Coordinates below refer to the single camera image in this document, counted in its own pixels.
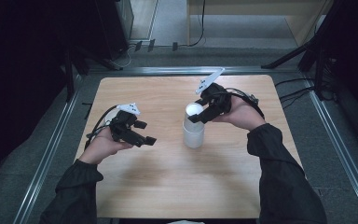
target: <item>black cable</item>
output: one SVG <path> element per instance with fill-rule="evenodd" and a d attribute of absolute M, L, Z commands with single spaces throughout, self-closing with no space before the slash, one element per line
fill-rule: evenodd
<path fill-rule="evenodd" d="M 278 82 L 277 84 L 275 84 L 275 87 L 283 84 L 283 83 L 287 83 L 287 82 L 294 82 L 294 81 L 300 81 L 300 80 L 310 80 L 310 81 L 315 81 L 314 78 L 306 78 L 306 77 L 302 77 L 302 78 L 295 78 L 295 79 L 289 79 L 289 80 L 285 80 L 285 81 L 281 81 Z"/>
<path fill-rule="evenodd" d="M 108 110 L 106 110 L 103 115 L 100 117 L 100 119 L 98 120 L 98 122 L 95 124 L 94 128 L 92 129 L 92 132 L 90 134 L 88 134 L 88 140 L 86 142 L 86 145 L 84 146 L 84 149 L 86 150 L 86 148 L 90 145 L 91 143 L 91 139 L 93 136 L 96 135 L 97 130 L 100 130 L 102 127 L 98 128 L 98 125 L 101 123 L 101 121 L 106 117 L 106 115 L 112 111 L 113 109 L 115 109 L 117 107 L 117 105 L 114 105 L 112 107 L 110 107 Z"/>
<path fill-rule="evenodd" d="M 299 98 L 303 97 L 304 95 L 310 93 L 311 91 L 305 91 L 303 92 L 301 95 L 297 96 L 297 97 L 294 97 L 295 99 L 289 104 L 289 105 L 286 105 L 283 109 L 287 108 L 288 106 L 292 105 L 296 100 L 298 100 Z"/>
<path fill-rule="evenodd" d="M 286 97 L 289 97 L 289 96 L 293 96 L 293 95 L 296 95 L 296 94 L 298 94 L 298 93 L 301 93 L 301 92 L 303 92 L 303 91 L 308 91 L 308 90 L 313 91 L 313 90 L 314 90 L 314 87 L 313 87 L 313 86 L 312 86 L 312 87 L 307 87 L 307 88 L 301 89 L 301 90 L 299 90 L 299 91 L 295 91 L 295 92 L 289 93 L 289 94 L 287 94 L 287 95 L 281 96 L 281 97 L 279 98 L 279 100 L 281 101 L 283 98 L 286 98 Z"/>
<path fill-rule="evenodd" d="M 199 42 L 202 40 L 203 38 L 203 33 L 204 33 L 204 16 L 205 16 L 205 0 L 203 0 L 203 4 L 202 4 L 202 23 L 201 23 L 201 36 L 200 36 L 200 39 L 194 43 L 194 44 L 191 44 L 191 45 L 179 45 L 179 47 L 194 47 L 196 45 L 199 44 Z"/>

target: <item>wooden tabletop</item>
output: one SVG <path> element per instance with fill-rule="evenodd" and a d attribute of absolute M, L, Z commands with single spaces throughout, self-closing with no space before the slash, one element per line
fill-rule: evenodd
<path fill-rule="evenodd" d="M 109 77 L 101 81 L 76 157 L 86 133 L 113 105 L 136 103 L 143 136 L 155 145 L 134 147 L 105 159 L 98 167 L 98 217 L 255 218 L 259 216 L 259 159 L 247 153 L 247 132 L 226 123 L 205 124 L 202 147 L 183 143 L 185 108 L 200 96 L 203 77 Z M 283 143 L 301 164 L 269 76 L 221 76 L 225 88 L 253 94 L 266 121 L 281 129 Z"/>

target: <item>human hand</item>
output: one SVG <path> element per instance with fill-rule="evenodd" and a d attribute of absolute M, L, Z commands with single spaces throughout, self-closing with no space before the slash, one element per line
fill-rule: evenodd
<path fill-rule="evenodd" d="M 132 147 L 133 145 L 129 143 L 115 142 L 110 128 L 103 128 L 79 157 L 79 160 L 89 164 L 99 164 L 106 157 Z"/>
<path fill-rule="evenodd" d="M 228 113 L 220 115 L 212 121 L 231 123 L 249 131 L 266 123 L 253 107 L 238 96 L 231 96 L 231 110 Z"/>

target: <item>black jacket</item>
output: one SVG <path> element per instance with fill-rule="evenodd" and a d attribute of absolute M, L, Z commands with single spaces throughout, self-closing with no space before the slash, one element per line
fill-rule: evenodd
<path fill-rule="evenodd" d="M 260 223 L 326 223 L 318 195 L 304 171 L 282 143 L 282 133 L 270 124 L 248 133 L 248 152 L 260 158 Z M 96 223 L 97 165 L 76 160 L 56 188 L 56 197 L 40 223 Z"/>

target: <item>cable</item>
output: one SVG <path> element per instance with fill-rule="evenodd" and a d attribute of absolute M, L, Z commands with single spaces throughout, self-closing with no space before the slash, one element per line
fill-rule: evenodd
<path fill-rule="evenodd" d="M 311 90 L 305 91 L 305 92 L 303 92 L 301 95 L 299 95 L 299 96 L 297 96 L 297 97 L 293 97 L 293 98 L 295 98 L 295 99 L 294 99 L 289 105 L 284 106 L 283 109 L 285 109 L 285 108 L 287 108 L 288 106 L 292 105 L 296 100 L 298 100 L 299 98 L 303 97 L 304 95 L 306 95 L 306 94 L 308 94 L 308 93 L 310 93 L 310 92 L 311 92 Z"/>
<path fill-rule="evenodd" d="M 202 40 L 203 38 L 203 33 L 204 33 L 204 16 L 205 16 L 205 0 L 203 0 L 203 4 L 202 4 L 202 22 L 201 22 L 201 36 L 200 36 L 200 39 L 194 43 L 194 44 L 191 44 L 191 45 L 179 45 L 179 47 L 194 47 L 196 45 L 199 44 L 199 42 Z"/>
<path fill-rule="evenodd" d="M 298 94 L 298 93 L 301 93 L 301 92 L 303 92 L 303 91 L 308 91 L 308 90 L 313 91 L 313 90 L 314 90 L 314 87 L 313 87 L 313 86 L 312 86 L 312 87 L 307 87 L 307 88 L 301 89 L 301 90 L 299 90 L 299 91 L 295 91 L 295 92 L 289 93 L 289 94 L 287 94 L 287 95 L 281 96 L 279 99 L 280 99 L 280 101 L 281 101 L 283 98 L 286 98 L 286 97 L 289 97 L 289 96 L 293 96 L 293 95 L 296 95 L 296 94 Z"/>
<path fill-rule="evenodd" d="M 295 79 L 289 79 L 289 80 L 285 80 L 285 81 L 282 81 L 282 82 L 278 82 L 277 84 L 275 84 L 275 87 L 283 84 L 283 83 L 287 83 L 287 82 L 293 82 L 293 81 L 300 81 L 300 80 L 310 80 L 310 81 L 315 81 L 314 78 L 295 78 Z"/>
<path fill-rule="evenodd" d="M 130 54 L 129 54 L 129 50 L 132 49 L 132 48 L 134 48 L 134 47 L 135 47 L 135 45 L 132 45 L 132 46 L 128 47 L 127 50 L 125 51 L 125 52 L 127 53 L 128 58 L 129 58 L 129 61 L 128 61 L 125 65 L 121 65 L 121 64 L 118 64 L 118 63 L 115 63 L 115 62 L 114 62 L 115 60 L 117 60 L 118 58 L 120 58 L 122 54 L 120 54 L 120 55 L 119 55 L 118 57 L 116 57 L 114 60 L 110 60 L 109 62 L 112 63 L 113 65 L 117 66 L 117 67 L 121 67 L 121 68 L 127 67 L 127 66 L 130 65 L 131 62 L 132 62 L 132 58 L 131 58 L 131 56 L 130 56 Z"/>
<path fill-rule="evenodd" d="M 107 115 L 110 111 L 112 111 L 113 109 L 115 109 L 116 107 L 117 107 L 117 105 L 114 105 L 114 106 L 110 107 L 110 108 L 107 109 L 107 110 L 103 113 L 103 115 L 100 117 L 100 119 L 99 119 L 98 122 L 95 124 L 94 128 L 92 129 L 92 132 L 87 135 L 88 140 L 87 140 L 87 142 L 86 142 L 86 145 L 84 146 L 84 150 L 86 150 L 86 148 L 90 145 L 92 137 L 98 134 L 97 131 L 99 131 L 99 130 L 101 130 L 102 128 L 106 127 L 106 125 L 104 125 L 104 126 L 98 128 L 98 125 L 99 125 L 99 124 L 101 123 L 101 121 L 106 117 L 106 115 Z"/>

